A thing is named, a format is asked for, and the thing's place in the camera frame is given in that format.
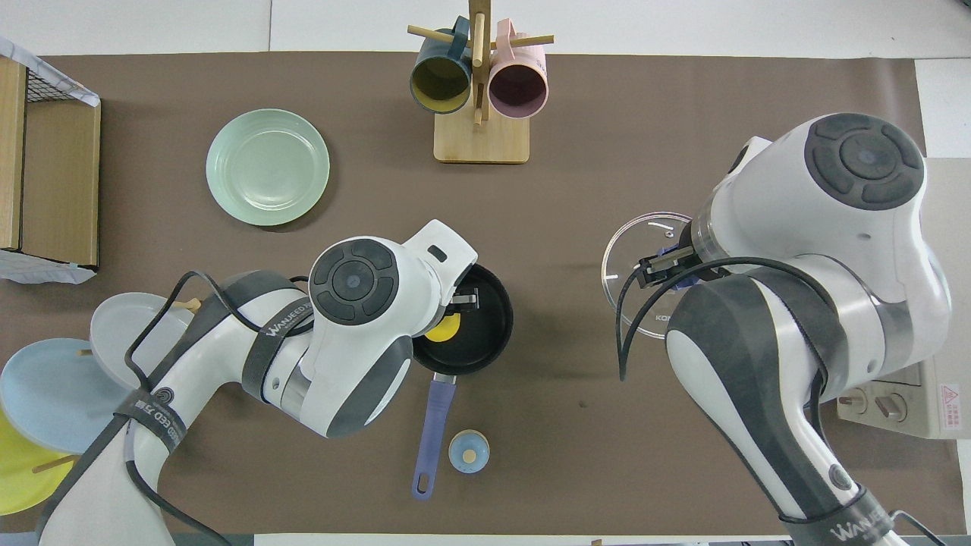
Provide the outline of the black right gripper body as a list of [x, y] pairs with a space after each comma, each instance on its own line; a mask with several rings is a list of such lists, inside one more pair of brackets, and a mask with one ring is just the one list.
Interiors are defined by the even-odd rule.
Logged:
[[636, 269], [638, 288], [646, 289], [648, 286], [666, 282], [701, 263], [702, 260], [691, 245], [663, 246], [655, 255], [639, 259]]

